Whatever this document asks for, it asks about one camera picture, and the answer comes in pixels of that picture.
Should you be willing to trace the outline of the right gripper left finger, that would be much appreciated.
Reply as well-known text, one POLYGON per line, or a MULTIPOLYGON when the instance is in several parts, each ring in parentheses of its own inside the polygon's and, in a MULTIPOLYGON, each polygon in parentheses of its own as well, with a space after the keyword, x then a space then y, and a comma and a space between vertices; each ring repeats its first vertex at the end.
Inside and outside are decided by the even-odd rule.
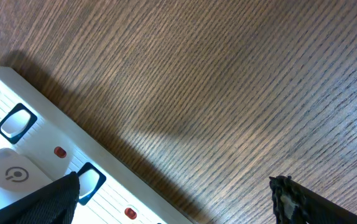
POLYGON ((71 224, 79 193, 78 174, 71 172, 0 209, 0 224, 71 224))

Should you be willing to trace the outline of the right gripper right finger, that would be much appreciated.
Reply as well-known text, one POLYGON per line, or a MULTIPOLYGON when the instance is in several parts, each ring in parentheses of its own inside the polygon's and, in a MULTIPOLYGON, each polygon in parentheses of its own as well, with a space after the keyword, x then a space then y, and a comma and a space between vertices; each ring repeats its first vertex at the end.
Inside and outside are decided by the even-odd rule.
POLYGON ((294 182, 269 178, 277 224, 357 224, 357 215, 294 182))

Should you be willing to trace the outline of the white power strip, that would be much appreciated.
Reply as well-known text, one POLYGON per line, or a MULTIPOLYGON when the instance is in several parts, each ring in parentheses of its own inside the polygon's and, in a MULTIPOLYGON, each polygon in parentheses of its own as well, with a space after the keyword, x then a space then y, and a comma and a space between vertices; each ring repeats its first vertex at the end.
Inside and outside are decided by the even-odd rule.
POLYGON ((78 174, 74 223, 188 219, 9 67, 0 67, 0 149, 28 158, 52 182, 78 174))

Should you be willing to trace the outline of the white wall charger adapter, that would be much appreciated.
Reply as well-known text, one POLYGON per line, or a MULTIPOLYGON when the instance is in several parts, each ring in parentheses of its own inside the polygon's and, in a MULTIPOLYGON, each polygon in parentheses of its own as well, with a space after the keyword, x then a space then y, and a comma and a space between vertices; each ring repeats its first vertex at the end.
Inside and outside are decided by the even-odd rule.
POLYGON ((52 183, 28 158, 0 149, 0 209, 52 183))

